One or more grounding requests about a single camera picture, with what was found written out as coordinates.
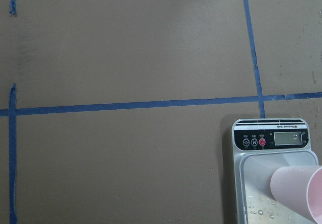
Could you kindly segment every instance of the digital kitchen scale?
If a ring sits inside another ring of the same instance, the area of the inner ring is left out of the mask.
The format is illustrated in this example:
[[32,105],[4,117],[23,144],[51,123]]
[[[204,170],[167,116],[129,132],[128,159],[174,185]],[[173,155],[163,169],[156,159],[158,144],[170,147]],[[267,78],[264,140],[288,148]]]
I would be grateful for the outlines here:
[[312,224],[272,196],[273,173],[318,165],[309,128],[300,118],[240,119],[232,126],[237,224]]

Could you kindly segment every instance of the pink cup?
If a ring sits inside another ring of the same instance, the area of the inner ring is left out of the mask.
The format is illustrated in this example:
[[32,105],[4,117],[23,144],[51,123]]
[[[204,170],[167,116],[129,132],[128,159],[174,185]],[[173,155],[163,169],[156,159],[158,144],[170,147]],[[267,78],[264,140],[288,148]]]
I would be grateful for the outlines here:
[[271,178],[274,198],[301,216],[322,224],[322,166],[290,166]]

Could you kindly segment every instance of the silver scale platform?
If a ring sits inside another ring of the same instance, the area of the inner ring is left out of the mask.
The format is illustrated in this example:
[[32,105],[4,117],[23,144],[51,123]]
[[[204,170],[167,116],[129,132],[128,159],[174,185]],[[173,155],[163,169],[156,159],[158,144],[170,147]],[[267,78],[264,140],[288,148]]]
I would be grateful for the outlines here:
[[303,119],[240,119],[232,126],[232,150],[238,224],[313,224],[270,190],[278,168],[318,165]]

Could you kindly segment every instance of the button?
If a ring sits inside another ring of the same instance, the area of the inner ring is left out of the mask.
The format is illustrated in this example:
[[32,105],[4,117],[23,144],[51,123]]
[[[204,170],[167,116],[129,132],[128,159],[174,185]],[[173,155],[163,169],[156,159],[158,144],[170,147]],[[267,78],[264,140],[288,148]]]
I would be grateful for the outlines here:
[[263,138],[261,138],[259,142],[260,142],[260,146],[264,146],[266,144],[266,141]]
[[248,145],[250,145],[250,141],[247,138],[245,138],[243,140],[243,145],[246,146],[246,147],[248,147]]
[[256,146],[257,145],[257,139],[255,139],[255,138],[253,138],[252,139],[252,141],[251,141],[251,144],[253,145],[253,146]]

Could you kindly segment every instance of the red button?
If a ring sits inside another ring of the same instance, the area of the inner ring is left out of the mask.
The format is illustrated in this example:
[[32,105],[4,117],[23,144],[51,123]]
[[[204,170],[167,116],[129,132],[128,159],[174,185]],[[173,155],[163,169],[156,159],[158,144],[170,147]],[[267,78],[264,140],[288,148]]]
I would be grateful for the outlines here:
[[261,139],[259,140],[259,143],[260,143],[260,146],[264,146],[264,145],[265,145],[265,143],[266,143],[266,141],[265,141],[265,139],[261,138]]

